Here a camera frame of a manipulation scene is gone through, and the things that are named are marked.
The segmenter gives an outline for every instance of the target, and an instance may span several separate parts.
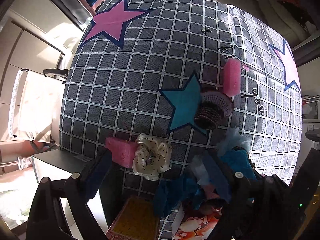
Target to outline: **pink sponge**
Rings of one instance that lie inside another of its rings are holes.
[[[241,62],[230,58],[223,67],[223,93],[228,97],[240,94]]]
[[[126,168],[132,167],[137,147],[135,142],[124,141],[114,137],[106,138],[106,149],[111,151],[112,161]]]

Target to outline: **teal star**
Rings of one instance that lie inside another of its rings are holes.
[[[200,91],[201,84],[195,72],[182,89],[159,89],[159,92],[173,107],[167,133],[191,125],[208,136],[207,130],[200,128],[194,122],[194,116],[201,102]]]

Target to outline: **bed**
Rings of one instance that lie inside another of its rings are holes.
[[[106,0],[93,20],[64,90],[62,149],[94,158],[106,137],[134,141],[152,134],[172,145],[172,168],[161,179],[175,179],[188,172],[194,155],[215,149],[228,127],[239,127],[252,140],[256,170],[289,184],[302,113],[296,66],[282,36],[249,13],[211,0]],[[193,77],[221,90],[226,57],[246,65],[232,115],[208,134],[187,123],[171,130],[176,106],[159,90],[183,92]],[[152,199],[157,185],[124,168],[123,195]],[[162,218],[160,238],[171,239],[175,214]]]

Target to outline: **crocheted hat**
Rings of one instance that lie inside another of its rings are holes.
[[[195,124],[202,129],[213,130],[221,120],[229,116],[234,108],[232,100],[216,90],[201,93],[202,101],[194,117]]]

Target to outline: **pink star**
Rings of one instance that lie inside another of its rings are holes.
[[[119,47],[123,47],[126,24],[152,10],[128,9],[127,0],[120,0],[107,11],[97,13],[91,23],[92,28],[84,38],[82,45],[100,34],[111,40]]]
[[[285,80],[284,91],[289,89],[294,84],[296,84],[298,89],[301,91],[297,66],[296,66],[296,63],[294,62],[294,59],[291,55],[291,52],[287,43],[283,41],[283,50],[284,50],[283,52],[272,45],[270,45],[270,47],[275,51],[276,55],[279,57],[279,59],[282,61],[284,65],[284,80]]]

